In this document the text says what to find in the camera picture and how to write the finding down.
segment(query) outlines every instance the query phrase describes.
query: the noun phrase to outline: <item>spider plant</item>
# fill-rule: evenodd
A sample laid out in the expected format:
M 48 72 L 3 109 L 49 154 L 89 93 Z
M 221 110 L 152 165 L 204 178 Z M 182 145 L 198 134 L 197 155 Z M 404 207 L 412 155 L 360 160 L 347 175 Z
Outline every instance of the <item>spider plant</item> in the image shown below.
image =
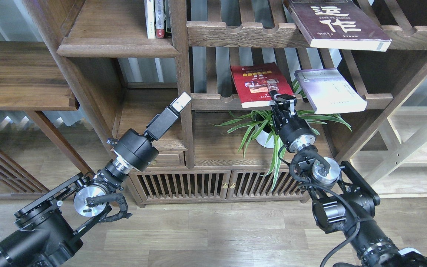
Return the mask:
M 304 95 L 302 88 L 299 86 L 299 83 L 294 80 L 293 82 L 293 91 L 296 95 Z M 281 138 L 279 138 L 279 135 L 277 135 L 273 129 L 273 118 L 272 118 L 272 111 L 271 110 L 252 110 L 250 113 L 242 115 L 242 116 L 235 116 L 232 112 L 230 112 L 230 115 L 234 117 L 232 120 L 229 120 L 227 122 L 221 123 L 219 125 L 215 126 L 226 126 L 226 125 L 235 125 L 227 130 L 227 133 L 234 132 L 241 128 L 246 128 L 246 132 L 244 134 L 244 137 L 242 138 L 242 142 L 240 143 L 238 147 L 238 152 L 244 149 L 244 157 L 246 155 L 246 151 L 248 148 L 248 145 L 252 140 L 255 140 L 262 130 L 269 130 L 267 142 L 273 138 L 274 147 L 273 147 L 273 154 L 271 156 L 271 164 L 269 165 L 268 172 L 265 174 L 273 174 L 273 185 L 271 186 L 271 190 L 273 190 L 276 186 L 276 183 L 278 181 L 278 175 L 279 175 L 279 167 L 281 164 L 280 158 L 284 157 L 284 154 L 286 152 L 285 149 L 281 149 L 283 147 L 283 142 L 281 141 Z M 351 126 L 349 123 L 347 123 L 340 114 L 324 114 L 324 115 L 317 115 L 314 114 L 314 110 L 298 110 L 296 111 L 299 117 L 306 120 L 310 125 L 313 124 L 319 124 L 319 125 L 325 125 L 327 122 L 335 122 L 335 123 L 341 123 L 345 125 L 349 130 L 351 130 Z M 319 131 L 313 127 L 311 127 L 314 134 L 319 135 Z

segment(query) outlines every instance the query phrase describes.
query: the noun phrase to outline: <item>cable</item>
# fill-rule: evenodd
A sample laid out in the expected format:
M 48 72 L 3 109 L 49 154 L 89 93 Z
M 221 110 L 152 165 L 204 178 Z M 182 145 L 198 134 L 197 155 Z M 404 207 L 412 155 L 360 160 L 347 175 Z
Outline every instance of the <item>cable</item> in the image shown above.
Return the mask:
M 283 151 L 283 149 L 285 149 L 287 147 L 287 145 L 286 144 L 283 144 L 283 146 L 279 149 L 279 151 L 278 151 L 278 158 L 280 159 L 280 161 L 282 161 L 284 164 L 286 164 L 286 166 L 288 166 L 289 167 L 289 165 L 290 165 L 290 163 L 289 162 L 287 162 L 287 161 L 285 161 L 280 155 L 281 155 L 281 152 Z
M 317 184 L 300 184 L 298 187 L 315 187 L 321 190 L 326 191 L 327 193 L 331 194 L 332 196 L 335 196 L 344 206 L 345 208 L 347 208 L 350 213 L 352 214 L 352 216 L 354 217 L 355 220 L 355 231 L 354 233 L 352 233 L 351 236 L 349 236 L 349 238 L 347 238 L 346 240 L 344 240 L 342 243 L 340 243 L 339 245 L 337 245 L 337 247 L 334 247 L 329 253 L 327 253 L 327 255 L 324 257 L 324 259 L 321 262 L 320 267 L 324 267 L 325 264 L 327 263 L 327 261 L 330 259 L 330 257 L 332 257 L 332 255 L 334 255 L 336 252 L 338 252 L 342 247 L 344 247 L 345 245 L 349 244 L 359 233 L 360 231 L 360 220 L 358 219 L 357 213 L 354 211 L 354 208 L 352 208 L 349 203 L 347 203 L 347 201 L 339 196 L 339 194 L 331 191 L 330 189 L 325 188 L 324 186 L 320 186 Z

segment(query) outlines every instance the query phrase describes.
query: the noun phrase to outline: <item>dark red book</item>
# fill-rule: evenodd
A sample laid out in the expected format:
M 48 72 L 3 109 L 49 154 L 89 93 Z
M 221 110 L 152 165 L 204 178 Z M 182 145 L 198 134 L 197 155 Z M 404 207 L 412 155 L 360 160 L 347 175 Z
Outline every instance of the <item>dark red book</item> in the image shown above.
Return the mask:
M 351 0 L 283 0 L 311 47 L 384 52 L 391 39 Z
M 256 66 L 231 66 L 242 108 L 273 105 L 269 92 L 294 95 L 286 78 L 275 63 Z

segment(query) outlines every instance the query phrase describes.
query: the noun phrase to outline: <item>slatted cabinet door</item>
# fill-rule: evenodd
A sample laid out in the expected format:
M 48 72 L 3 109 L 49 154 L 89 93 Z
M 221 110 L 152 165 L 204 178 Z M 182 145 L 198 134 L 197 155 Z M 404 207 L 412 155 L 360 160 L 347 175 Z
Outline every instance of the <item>slatted cabinet door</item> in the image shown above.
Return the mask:
M 141 204 L 216 202 L 226 199 L 231 171 L 137 172 L 131 179 Z
M 298 189 L 298 182 L 289 170 L 280 169 L 278 182 L 272 188 L 273 175 L 261 170 L 235 170 L 228 186 L 227 200 L 303 200 L 305 196 Z

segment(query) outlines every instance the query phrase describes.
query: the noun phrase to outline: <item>book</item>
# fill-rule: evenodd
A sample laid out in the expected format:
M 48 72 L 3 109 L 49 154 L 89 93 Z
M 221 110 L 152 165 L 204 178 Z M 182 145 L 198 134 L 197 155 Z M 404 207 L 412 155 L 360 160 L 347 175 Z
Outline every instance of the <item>book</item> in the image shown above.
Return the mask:
M 351 0 L 283 0 L 311 47 L 384 52 L 391 39 Z
M 293 91 L 275 63 L 256 66 L 231 66 L 232 77 L 242 108 L 273 105 L 269 92 L 292 95 Z
M 336 68 L 297 70 L 294 76 L 315 114 L 359 112 L 367 107 Z
M 164 38 L 164 23 L 166 22 L 166 14 L 164 13 L 164 0 L 156 0 L 154 8 L 156 15 L 156 38 Z
M 144 0 L 144 13 L 146 16 L 146 32 L 148 39 L 156 38 L 156 22 L 154 18 L 154 0 Z

